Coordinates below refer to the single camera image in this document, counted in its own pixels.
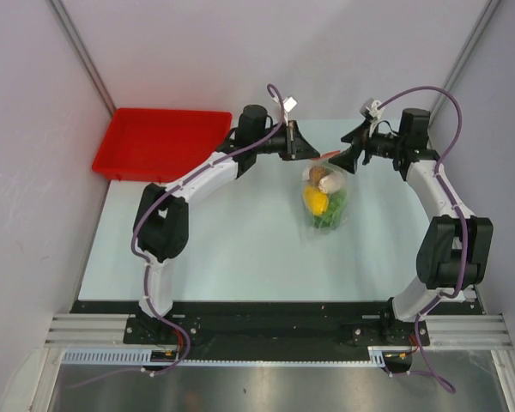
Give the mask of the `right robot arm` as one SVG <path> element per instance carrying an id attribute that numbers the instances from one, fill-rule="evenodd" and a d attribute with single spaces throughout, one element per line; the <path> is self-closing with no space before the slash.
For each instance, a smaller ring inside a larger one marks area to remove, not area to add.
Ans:
<path id="1" fill-rule="evenodd" d="M 341 139 L 348 148 L 330 164 L 354 174 L 374 156 L 391 160 L 429 220 L 416 256 L 415 278 L 389 300 L 388 312 L 379 322 L 380 337 L 399 344 L 409 335 L 409 323 L 419 323 L 442 300 L 455 299 L 483 281 L 494 225 L 464 204 L 446 177 L 438 152 L 427 146 L 428 111 L 403 110 L 398 131 L 388 133 L 379 131 L 379 101 L 367 101 L 360 113 L 363 122 Z"/>

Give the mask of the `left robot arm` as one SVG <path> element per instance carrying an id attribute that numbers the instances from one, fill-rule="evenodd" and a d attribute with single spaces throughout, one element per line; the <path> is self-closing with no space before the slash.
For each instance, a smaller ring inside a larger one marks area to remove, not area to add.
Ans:
<path id="1" fill-rule="evenodd" d="M 173 308 L 170 266 L 188 243 L 190 206 L 240 178 L 259 155 L 300 161 L 317 158 L 319 152 L 302 136 L 297 122 L 288 119 L 284 108 L 281 119 L 273 123 L 263 106 L 248 105 L 237 125 L 201 165 L 170 184 L 151 183 L 144 188 L 130 248 L 144 261 L 139 306 L 147 315 L 142 332 L 152 342 L 166 341 L 173 330 L 189 337 L 166 315 Z"/>

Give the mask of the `clear zip top bag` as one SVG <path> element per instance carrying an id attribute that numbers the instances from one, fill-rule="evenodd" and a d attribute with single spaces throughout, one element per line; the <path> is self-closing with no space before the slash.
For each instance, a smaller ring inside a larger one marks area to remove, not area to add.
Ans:
<path id="1" fill-rule="evenodd" d="M 301 200 L 311 236 L 336 231 L 348 217 L 351 175 L 330 163 L 340 150 L 311 159 L 301 175 Z"/>

